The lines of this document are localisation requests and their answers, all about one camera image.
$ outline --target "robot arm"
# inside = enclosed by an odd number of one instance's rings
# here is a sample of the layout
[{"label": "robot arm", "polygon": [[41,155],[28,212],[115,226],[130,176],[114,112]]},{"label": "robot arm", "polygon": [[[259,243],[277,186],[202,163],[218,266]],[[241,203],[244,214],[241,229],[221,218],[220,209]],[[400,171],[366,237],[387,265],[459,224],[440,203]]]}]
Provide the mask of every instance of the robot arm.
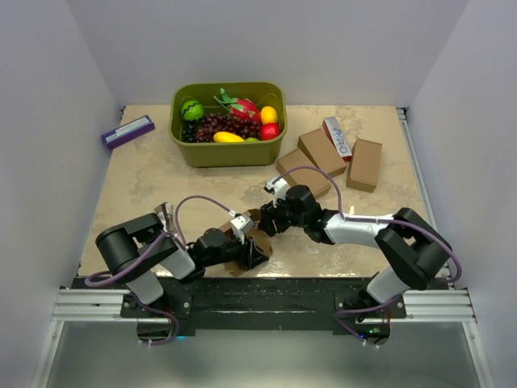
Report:
[{"label": "robot arm", "polygon": [[249,270],[268,260],[254,240],[246,237],[246,232],[254,226],[246,215],[237,215],[231,221],[232,236],[211,228],[186,247],[174,234],[164,233],[163,222],[157,214],[150,213],[102,232],[95,244],[111,278],[93,281],[100,275],[94,274],[86,284],[126,285],[144,305],[149,305],[163,295],[163,288],[151,272],[157,264],[179,282],[189,283],[203,277],[206,267],[212,265],[234,261],[240,268]]},{"label": "robot arm", "polygon": [[415,229],[400,226],[404,221],[448,243],[414,210],[402,208],[379,217],[343,217],[337,210],[322,209],[309,188],[290,188],[283,179],[271,179],[266,191],[274,200],[261,208],[259,229],[274,236],[289,226],[298,226],[316,243],[353,243],[382,250],[390,268],[374,276],[354,300],[345,301],[352,309],[368,308],[389,301],[408,289],[425,289],[445,265],[449,255],[434,240]]}]

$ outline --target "cardboard box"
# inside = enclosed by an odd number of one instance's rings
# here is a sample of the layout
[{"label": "cardboard box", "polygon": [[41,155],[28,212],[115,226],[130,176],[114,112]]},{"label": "cardboard box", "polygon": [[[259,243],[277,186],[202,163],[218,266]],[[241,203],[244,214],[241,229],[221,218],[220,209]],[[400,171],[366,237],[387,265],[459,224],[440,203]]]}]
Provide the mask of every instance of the cardboard box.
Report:
[{"label": "cardboard box", "polygon": [[[298,166],[314,166],[314,164],[299,149],[278,159],[276,170],[283,174],[287,170]],[[309,187],[315,198],[325,195],[330,190],[330,182],[317,171],[297,170],[286,175],[285,180],[291,185],[304,184]]]},{"label": "cardboard box", "polygon": [[343,160],[350,162],[350,159],[352,159],[352,151],[348,145],[347,138],[341,130],[338,119],[335,117],[326,117],[323,119],[323,130]]},{"label": "cardboard box", "polygon": [[352,149],[353,157],[348,166],[347,187],[373,192],[377,187],[380,171],[382,144],[357,139]]},{"label": "cardboard box", "polygon": [[334,144],[321,128],[301,135],[298,148],[317,168],[330,176],[342,174],[347,169],[347,163],[339,156]]}]

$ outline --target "green fruit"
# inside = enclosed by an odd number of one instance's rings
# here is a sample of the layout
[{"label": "green fruit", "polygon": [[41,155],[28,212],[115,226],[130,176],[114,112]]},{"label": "green fruit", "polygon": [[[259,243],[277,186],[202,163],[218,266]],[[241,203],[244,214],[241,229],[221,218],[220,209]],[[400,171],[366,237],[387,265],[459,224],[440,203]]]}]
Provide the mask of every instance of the green fruit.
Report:
[{"label": "green fruit", "polygon": [[189,99],[181,107],[181,117],[186,121],[199,120],[204,115],[203,105],[199,101]]}]

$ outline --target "grapes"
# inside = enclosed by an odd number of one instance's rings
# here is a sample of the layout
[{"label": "grapes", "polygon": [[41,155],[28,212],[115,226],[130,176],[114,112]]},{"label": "grapes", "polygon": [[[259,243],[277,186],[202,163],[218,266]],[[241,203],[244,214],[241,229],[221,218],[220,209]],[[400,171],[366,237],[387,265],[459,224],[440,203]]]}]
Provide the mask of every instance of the grapes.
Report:
[{"label": "grapes", "polygon": [[221,132],[235,133],[243,139],[260,137],[260,124],[253,120],[231,117],[224,113],[210,113],[198,122],[183,124],[182,141],[187,143],[208,143],[213,135]]},{"label": "grapes", "polygon": [[186,143],[195,143],[195,134],[197,132],[198,123],[196,122],[183,122],[183,131],[181,134],[181,141]]}]

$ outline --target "beige tabletop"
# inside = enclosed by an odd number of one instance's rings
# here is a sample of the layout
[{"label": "beige tabletop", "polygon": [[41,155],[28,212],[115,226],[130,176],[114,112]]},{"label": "beige tabletop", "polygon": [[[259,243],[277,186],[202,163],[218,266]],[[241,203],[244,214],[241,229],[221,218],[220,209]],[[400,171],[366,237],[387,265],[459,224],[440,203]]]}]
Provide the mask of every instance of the beige tabletop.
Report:
[{"label": "beige tabletop", "polygon": [[[149,115],[156,129],[113,150],[95,217],[88,235],[79,275],[106,270],[95,246],[95,237],[110,226],[152,213],[162,202],[178,204],[182,198],[201,194],[219,200],[231,209],[259,208],[271,200],[264,183],[278,175],[275,164],[266,167],[193,168],[184,161],[167,132],[170,107],[127,106],[121,123]],[[397,112],[393,107],[287,106],[288,132],[280,155],[296,148],[302,133],[319,128],[327,116],[336,116],[351,145],[358,137],[383,144],[380,178],[374,193],[347,188],[346,174],[336,177],[343,193],[343,206],[355,214],[381,215],[411,207],[425,216],[417,180],[406,148]],[[337,208],[331,190],[318,200],[322,207]],[[194,241],[207,228],[218,227],[229,215],[203,200],[191,200],[181,209],[180,225],[187,241]],[[316,244],[296,228],[276,235],[268,263],[244,276],[371,276],[387,266],[380,251],[357,245]],[[224,266],[207,270],[207,276],[229,276]]]}]

